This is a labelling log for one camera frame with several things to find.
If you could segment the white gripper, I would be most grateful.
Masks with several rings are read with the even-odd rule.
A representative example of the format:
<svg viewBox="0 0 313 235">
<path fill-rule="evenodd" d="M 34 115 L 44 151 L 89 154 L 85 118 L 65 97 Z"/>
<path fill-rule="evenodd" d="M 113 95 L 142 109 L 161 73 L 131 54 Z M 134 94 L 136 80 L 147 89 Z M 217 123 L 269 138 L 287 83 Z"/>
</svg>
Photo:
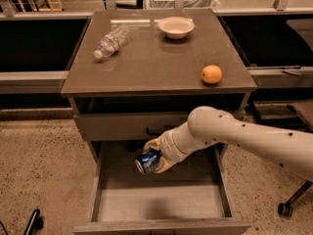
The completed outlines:
<svg viewBox="0 0 313 235">
<path fill-rule="evenodd" d="M 196 138 L 189 129 L 188 123 L 163 132 L 159 138 L 149 140 L 143 150 L 161 150 L 155 173 L 163 173 L 177 163 L 181 163 L 197 150 L 207 148 L 209 143 Z"/>
</svg>

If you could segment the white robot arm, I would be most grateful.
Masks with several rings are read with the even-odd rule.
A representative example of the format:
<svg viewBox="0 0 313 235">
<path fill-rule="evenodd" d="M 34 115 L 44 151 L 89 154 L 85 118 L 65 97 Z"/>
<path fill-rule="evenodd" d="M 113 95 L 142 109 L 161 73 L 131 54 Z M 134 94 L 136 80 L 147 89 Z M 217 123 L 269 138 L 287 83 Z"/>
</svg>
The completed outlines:
<svg viewBox="0 0 313 235">
<path fill-rule="evenodd" d="M 230 113 L 197 107 L 182 125 L 148 141 L 144 149 L 161 151 L 162 173 L 197 150 L 217 143 L 238 146 L 313 181 L 313 134 L 243 122 Z"/>
</svg>

